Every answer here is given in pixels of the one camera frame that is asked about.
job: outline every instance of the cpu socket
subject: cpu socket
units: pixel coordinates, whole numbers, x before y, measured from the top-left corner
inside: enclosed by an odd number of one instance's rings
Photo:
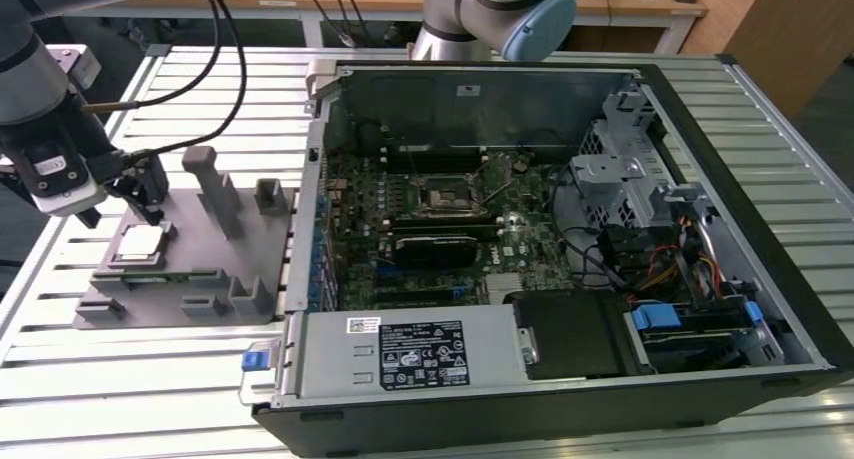
[[[430,177],[420,181],[420,215],[476,217],[484,213],[481,191],[472,176]]]

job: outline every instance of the metal bracket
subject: metal bracket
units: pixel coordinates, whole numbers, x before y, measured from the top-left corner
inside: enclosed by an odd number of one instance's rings
[[[93,87],[102,72],[102,63],[93,49],[81,44],[59,44],[49,46],[49,51],[78,90],[86,91]]]
[[[707,195],[700,184],[684,184],[678,186],[660,186],[650,194],[653,204],[653,219],[670,219],[670,205],[673,203],[692,204]]]
[[[317,102],[318,99],[326,95],[321,95],[321,91],[337,80],[338,61],[334,59],[313,61],[306,71],[306,92],[309,92],[309,98]]]

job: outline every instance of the blue connector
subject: blue connector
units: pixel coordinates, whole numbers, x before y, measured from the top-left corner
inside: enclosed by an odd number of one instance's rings
[[[677,308],[670,304],[645,304],[632,311],[632,318],[640,331],[682,325]]]
[[[748,317],[751,317],[755,324],[760,324],[764,321],[765,316],[763,314],[763,309],[760,309],[760,304],[755,301],[748,301],[745,303],[745,311],[748,311]]]
[[[266,371],[270,369],[270,351],[247,351],[241,363],[243,372]]]
[[[454,291],[454,300],[460,300],[461,297],[464,297],[464,293],[466,292],[466,290],[469,289],[469,286],[457,286],[452,288],[452,291]]]

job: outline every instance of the red wire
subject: red wire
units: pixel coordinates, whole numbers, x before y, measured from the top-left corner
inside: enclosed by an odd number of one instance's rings
[[[665,252],[670,249],[677,249],[677,246],[661,246],[656,248],[656,251],[653,252],[653,255],[650,256],[650,270],[646,272],[648,276],[653,275],[653,271],[656,269],[656,256],[658,256],[660,252]]]

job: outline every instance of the white sticker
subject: white sticker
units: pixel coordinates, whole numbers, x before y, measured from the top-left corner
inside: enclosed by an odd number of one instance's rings
[[[297,2],[294,1],[258,1],[258,4],[271,7],[297,7]]]
[[[442,375],[442,371],[446,371],[445,375],[450,377],[465,376],[469,373],[469,369],[466,367],[449,367],[440,371],[440,375]]]
[[[368,334],[380,332],[382,318],[380,317],[349,317],[348,334]]]
[[[37,172],[41,175],[50,176],[55,172],[66,169],[69,167],[69,163],[66,162],[66,158],[63,156],[57,156],[46,161],[37,162],[33,167],[37,169]]]
[[[460,97],[478,97],[481,95],[481,86],[457,86],[457,95]]]

